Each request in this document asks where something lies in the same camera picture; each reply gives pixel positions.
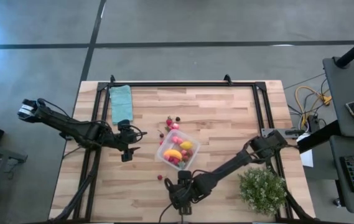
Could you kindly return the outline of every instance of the wooden table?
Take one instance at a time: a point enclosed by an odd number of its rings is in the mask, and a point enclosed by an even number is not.
[[[91,119],[98,82],[82,82],[78,92],[74,118]],[[276,128],[291,128],[281,81],[266,81],[268,97]],[[158,129],[164,131],[166,117],[181,117],[180,130],[200,141],[202,146],[190,170],[213,170],[235,156],[243,144],[259,134],[253,91],[248,87],[132,87],[133,125],[147,131],[134,159],[121,162],[120,152],[104,147],[96,181],[92,222],[157,222],[161,211],[170,204],[168,191],[157,175],[177,181],[177,172],[156,158],[159,147]],[[100,103],[98,117],[103,103]],[[111,124],[111,110],[108,110]],[[68,142],[65,153],[75,149]],[[56,217],[77,191],[84,150],[66,157],[60,168],[58,183],[50,211]],[[299,155],[294,148],[281,151],[287,186],[301,207],[315,216],[307,181]],[[251,222],[272,221],[274,217],[249,210],[239,197],[238,176],[250,165],[242,167],[219,181],[212,194],[192,206],[188,222]],[[86,195],[82,211],[85,211]],[[180,220],[174,208],[165,212],[163,222]]]

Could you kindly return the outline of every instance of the concrete floor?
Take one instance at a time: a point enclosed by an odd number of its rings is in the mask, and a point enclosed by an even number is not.
[[[100,0],[0,0],[0,44],[89,43],[99,5]],[[97,42],[354,40],[352,15],[352,0],[107,0]],[[118,80],[219,80],[229,74],[291,86],[323,73],[323,58],[351,47],[95,49],[87,80],[108,80],[111,74]],[[2,145],[29,155],[12,180],[4,175],[0,223],[47,219],[65,141],[43,124],[19,121],[16,113],[24,98],[38,97],[72,113],[86,55],[87,49],[0,49]],[[300,85],[319,90],[324,79]],[[286,89],[286,98],[297,108],[295,89]],[[318,112],[328,123],[335,119],[332,106]],[[292,115],[294,124],[298,119]],[[331,204],[337,195],[333,181],[307,180],[318,218],[354,223],[354,214]]]

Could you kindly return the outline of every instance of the cloth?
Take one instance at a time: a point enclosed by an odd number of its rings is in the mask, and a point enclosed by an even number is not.
[[[127,119],[133,120],[133,98],[131,97],[131,87],[128,85],[112,87],[109,91],[112,107],[112,123]]]

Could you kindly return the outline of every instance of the potted plant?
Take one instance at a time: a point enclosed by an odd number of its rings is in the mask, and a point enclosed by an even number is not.
[[[270,170],[249,168],[239,179],[240,197],[256,213],[275,215],[284,205],[286,182]]]

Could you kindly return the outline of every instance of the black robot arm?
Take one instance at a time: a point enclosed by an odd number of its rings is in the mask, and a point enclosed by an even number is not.
[[[133,159],[134,150],[138,149],[129,149],[128,144],[138,142],[143,135],[147,134],[130,125],[128,120],[118,123],[120,133],[115,134],[105,121],[78,121],[67,114],[51,110],[45,102],[48,101],[42,98],[38,100],[25,99],[17,113],[19,119],[29,123],[44,123],[59,130],[61,137],[74,138],[81,147],[86,149],[96,149],[100,146],[118,149],[123,152],[121,155],[123,162]]]
[[[254,152],[247,152],[249,145]],[[250,139],[234,158],[230,159],[212,172],[195,170],[193,174],[191,174],[190,171],[179,171],[177,184],[174,185],[167,178],[164,180],[165,187],[169,191],[170,201],[174,208],[179,210],[181,215],[191,215],[192,208],[190,203],[197,203],[209,196],[212,189],[217,186],[219,180],[249,163],[262,164],[269,161],[276,152],[286,146],[287,142],[281,134],[278,131],[273,131],[266,138],[260,136]],[[269,168],[276,175],[272,165]],[[306,214],[298,205],[293,196],[287,191],[287,188],[285,190],[287,192],[286,199],[299,218],[312,219],[312,217]]]

